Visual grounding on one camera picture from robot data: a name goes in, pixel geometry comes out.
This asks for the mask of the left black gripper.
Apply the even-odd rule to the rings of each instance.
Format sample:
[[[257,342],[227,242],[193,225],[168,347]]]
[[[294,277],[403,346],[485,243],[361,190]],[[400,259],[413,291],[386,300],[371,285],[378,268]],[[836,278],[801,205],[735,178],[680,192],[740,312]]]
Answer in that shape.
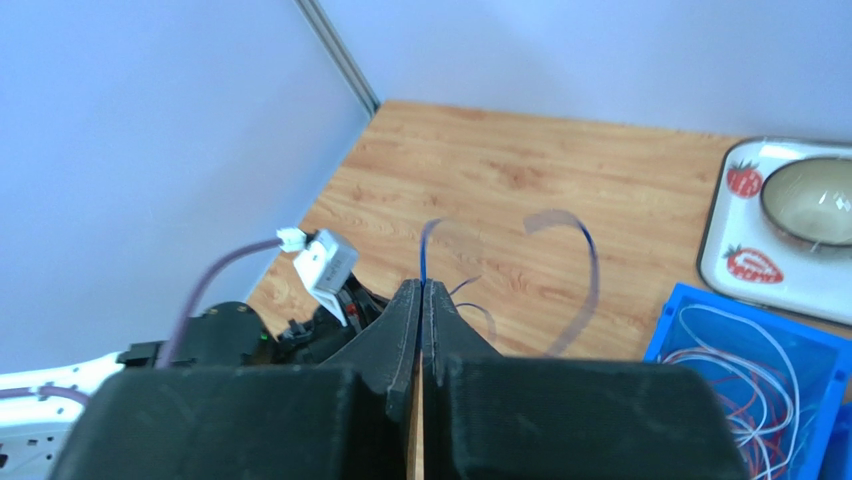
[[[303,322],[288,321],[288,327],[276,337],[277,364],[320,364],[336,354],[363,329],[376,321],[389,300],[377,295],[350,274],[336,299],[343,307],[347,325],[325,307],[318,306]]]

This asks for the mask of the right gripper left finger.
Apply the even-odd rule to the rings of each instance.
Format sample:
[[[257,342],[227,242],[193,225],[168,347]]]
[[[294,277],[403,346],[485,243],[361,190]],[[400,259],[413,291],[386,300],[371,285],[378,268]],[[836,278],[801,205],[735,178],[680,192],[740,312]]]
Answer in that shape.
[[[317,366],[130,369],[79,417],[53,479],[404,479],[421,284]]]

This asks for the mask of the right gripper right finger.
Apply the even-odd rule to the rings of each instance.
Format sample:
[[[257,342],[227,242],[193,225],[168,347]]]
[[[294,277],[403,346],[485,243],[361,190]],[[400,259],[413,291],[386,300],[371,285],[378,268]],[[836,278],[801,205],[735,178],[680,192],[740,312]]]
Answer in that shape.
[[[421,286],[428,479],[743,479],[709,385],[684,367],[511,357]]]

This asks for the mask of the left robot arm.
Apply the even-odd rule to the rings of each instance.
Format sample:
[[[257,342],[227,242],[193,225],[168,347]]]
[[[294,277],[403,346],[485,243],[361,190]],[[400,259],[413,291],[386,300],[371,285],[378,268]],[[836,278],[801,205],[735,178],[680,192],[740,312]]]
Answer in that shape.
[[[247,305],[190,321],[168,369],[157,342],[136,344],[94,393],[42,384],[5,389],[1,410],[68,400],[66,425],[1,431],[5,479],[403,479],[404,454],[381,399],[329,358],[354,332],[324,308],[267,339]]]

